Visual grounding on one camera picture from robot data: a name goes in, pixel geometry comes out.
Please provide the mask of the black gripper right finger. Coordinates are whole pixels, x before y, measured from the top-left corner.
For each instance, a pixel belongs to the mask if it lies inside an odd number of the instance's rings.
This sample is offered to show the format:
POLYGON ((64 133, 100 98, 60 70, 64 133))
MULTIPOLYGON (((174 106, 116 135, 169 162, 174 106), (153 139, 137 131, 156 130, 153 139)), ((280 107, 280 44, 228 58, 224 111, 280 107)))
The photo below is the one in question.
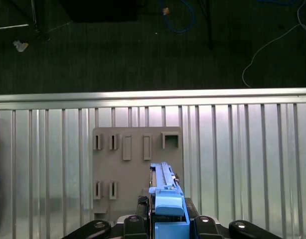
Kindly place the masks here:
POLYGON ((226 228, 216 218, 200 215, 190 198, 186 198, 185 203, 190 219, 191 239, 280 239, 245 220, 232 221, 226 228))

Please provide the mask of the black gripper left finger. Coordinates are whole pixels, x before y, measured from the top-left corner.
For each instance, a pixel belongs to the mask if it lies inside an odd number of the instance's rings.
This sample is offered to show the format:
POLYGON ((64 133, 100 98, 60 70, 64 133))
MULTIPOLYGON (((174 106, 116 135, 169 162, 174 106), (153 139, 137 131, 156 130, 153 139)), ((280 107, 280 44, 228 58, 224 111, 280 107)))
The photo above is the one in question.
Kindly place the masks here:
POLYGON ((93 220, 66 235, 67 239, 148 239, 149 199, 139 196, 136 213, 119 218, 111 225, 104 220, 93 220))

